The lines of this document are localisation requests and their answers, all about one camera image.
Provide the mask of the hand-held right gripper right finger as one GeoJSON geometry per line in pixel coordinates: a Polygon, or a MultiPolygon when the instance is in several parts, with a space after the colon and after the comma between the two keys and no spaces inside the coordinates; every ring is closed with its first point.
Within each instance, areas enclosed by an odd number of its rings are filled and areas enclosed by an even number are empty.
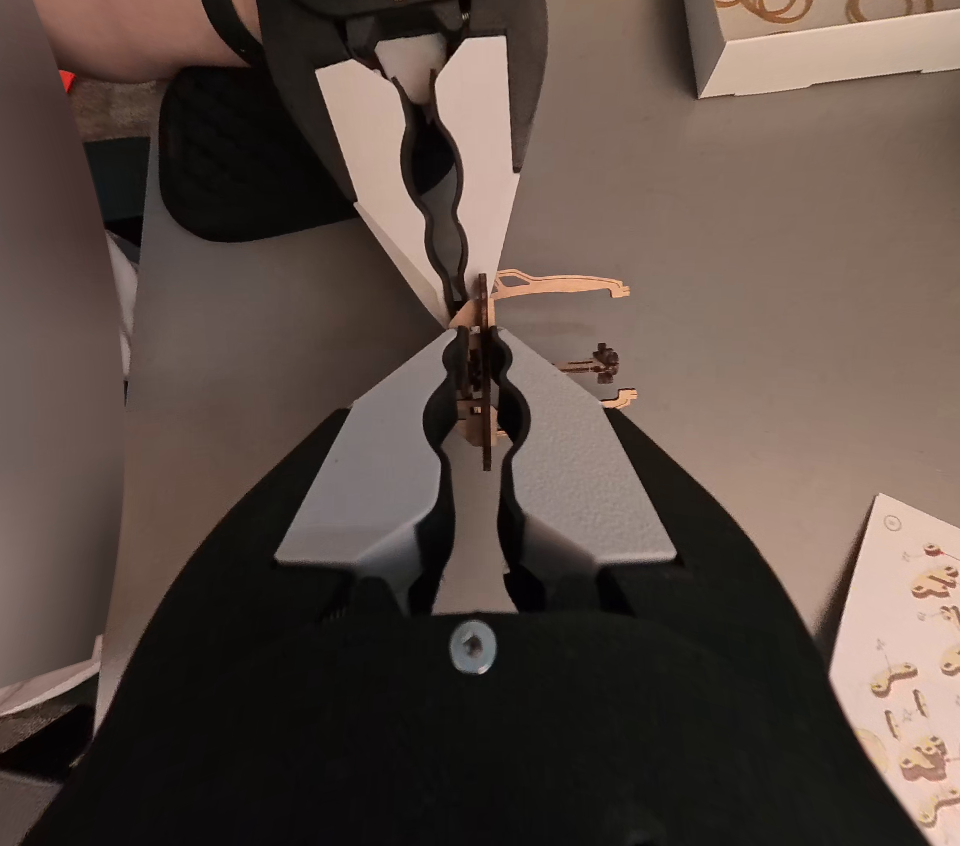
{"type": "Polygon", "coordinates": [[[497,530],[510,575],[535,588],[676,549],[599,401],[509,331],[490,332],[502,460],[497,530]]]}

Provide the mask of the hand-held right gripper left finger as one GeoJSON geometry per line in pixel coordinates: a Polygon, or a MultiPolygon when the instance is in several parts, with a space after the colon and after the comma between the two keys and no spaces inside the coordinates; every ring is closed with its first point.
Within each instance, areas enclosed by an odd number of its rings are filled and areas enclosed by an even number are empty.
{"type": "Polygon", "coordinates": [[[432,606],[454,538],[443,446],[457,402],[458,330],[450,329],[354,403],[276,562],[378,577],[400,606],[432,606]]]}

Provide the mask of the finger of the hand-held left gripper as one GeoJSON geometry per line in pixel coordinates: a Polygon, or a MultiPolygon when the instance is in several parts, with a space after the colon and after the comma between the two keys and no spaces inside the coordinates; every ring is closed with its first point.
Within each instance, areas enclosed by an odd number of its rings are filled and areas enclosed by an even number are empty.
{"type": "Polygon", "coordinates": [[[520,177],[514,172],[507,40],[462,40],[435,79],[436,112],[459,156],[456,219],[465,249],[462,283],[478,297],[497,275],[520,177]]]}
{"type": "Polygon", "coordinates": [[[428,253],[428,220],[413,180],[411,111],[402,88],[355,59],[315,72],[355,192],[355,207],[417,298],[450,323],[428,253]]]}

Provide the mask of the dark wooden model part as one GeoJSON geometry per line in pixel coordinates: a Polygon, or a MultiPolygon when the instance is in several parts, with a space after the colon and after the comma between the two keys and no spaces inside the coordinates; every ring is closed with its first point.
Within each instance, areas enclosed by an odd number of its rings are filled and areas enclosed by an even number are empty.
{"type": "Polygon", "coordinates": [[[478,285],[478,344],[481,365],[481,440],[483,454],[483,470],[490,472],[493,468],[493,444],[497,437],[497,421],[494,417],[492,402],[491,376],[491,327],[495,324],[495,315],[488,289],[486,273],[480,273],[478,285]]]}

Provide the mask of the wooden crossbow model assembly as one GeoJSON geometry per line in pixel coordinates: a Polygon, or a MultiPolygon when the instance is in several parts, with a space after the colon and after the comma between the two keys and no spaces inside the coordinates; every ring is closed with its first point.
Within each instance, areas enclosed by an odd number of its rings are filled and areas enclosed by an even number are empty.
{"type": "MultiPolygon", "coordinates": [[[[552,293],[582,293],[606,291],[612,299],[623,299],[631,294],[631,289],[623,281],[590,275],[547,275],[534,276],[516,268],[499,270],[492,281],[487,281],[494,321],[496,321],[496,301],[527,295],[552,293]]],[[[459,381],[457,430],[463,438],[475,447],[482,449],[481,440],[481,365],[478,344],[478,297],[467,301],[450,322],[450,327],[467,329],[466,366],[459,381]]],[[[500,437],[506,437],[498,423],[497,407],[493,405],[496,419],[496,444],[500,437]]]]}

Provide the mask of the dark teal object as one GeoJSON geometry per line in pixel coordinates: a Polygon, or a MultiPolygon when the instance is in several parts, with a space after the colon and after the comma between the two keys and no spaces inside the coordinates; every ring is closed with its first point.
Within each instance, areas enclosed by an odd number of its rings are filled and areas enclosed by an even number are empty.
{"type": "Polygon", "coordinates": [[[148,137],[82,144],[105,225],[142,221],[150,145],[148,137]]]}

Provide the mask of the illustrated instruction booklet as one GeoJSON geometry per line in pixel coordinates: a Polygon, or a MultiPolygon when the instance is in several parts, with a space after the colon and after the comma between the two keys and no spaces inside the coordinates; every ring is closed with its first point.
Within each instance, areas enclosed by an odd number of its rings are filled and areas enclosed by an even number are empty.
{"type": "Polygon", "coordinates": [[[829,677],[878,773],[929,844],[959,843],[959,529],[872,503],[829,677]]]}

